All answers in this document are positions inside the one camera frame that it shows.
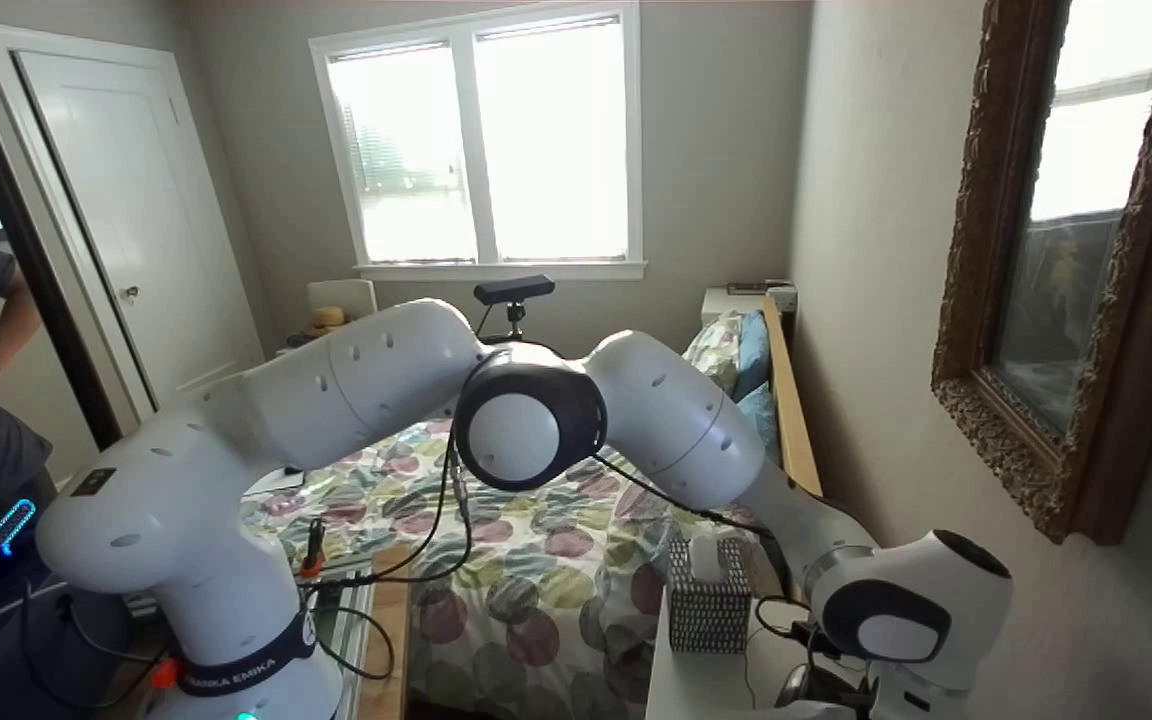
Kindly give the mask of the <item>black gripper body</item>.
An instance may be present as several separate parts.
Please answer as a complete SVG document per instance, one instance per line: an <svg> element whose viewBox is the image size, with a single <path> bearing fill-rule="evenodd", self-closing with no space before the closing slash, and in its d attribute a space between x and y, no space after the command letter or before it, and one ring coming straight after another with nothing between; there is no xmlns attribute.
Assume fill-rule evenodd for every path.
<svg viewBox="0 0 1152 720"><path fill-rule="evenodd" d="M789 671L789 705L841 711L843 720L881 720L881 658L841 653L821 624L797 618L794 640L805 658Z"/></svg>

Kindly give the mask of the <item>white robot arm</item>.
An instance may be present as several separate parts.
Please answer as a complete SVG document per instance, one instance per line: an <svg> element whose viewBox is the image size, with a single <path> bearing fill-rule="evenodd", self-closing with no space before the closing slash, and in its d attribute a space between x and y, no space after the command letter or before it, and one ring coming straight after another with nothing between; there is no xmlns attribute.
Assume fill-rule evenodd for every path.
<svg viewBox="0 0 1152 720"><path fill-rule="evenodd" d="M431 413L451 455L532 493L614 446L667 500L750 517L825 640L877 671L870 705L797 699L783 720L960 720L1000 640L1012 574L960 530L877 544L797 487L736 404L647 332L566 361L488 342L460 306L410 301L243 368L146 420L35 524L43 562L85 593L159 605L181 679L146 720L331 720L340 664L311 640L310 595L241 496L281 467L326 467Z"/></svg>

